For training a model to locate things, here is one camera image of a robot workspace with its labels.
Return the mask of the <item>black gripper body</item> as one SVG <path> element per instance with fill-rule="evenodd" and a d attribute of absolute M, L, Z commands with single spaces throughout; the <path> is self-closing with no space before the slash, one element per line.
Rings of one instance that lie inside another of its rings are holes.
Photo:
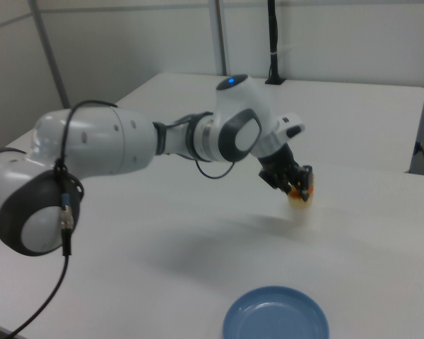
<path fill-rule="evenodd" d="M 295 161 L 289 145 L 284 144 L 274 154 L 258 159 L 262 168 L 259 176 L 273 189 L 280 189 L 280 175 L 288 177 L 291 186 L 298 188 L 300 166 Z"/>

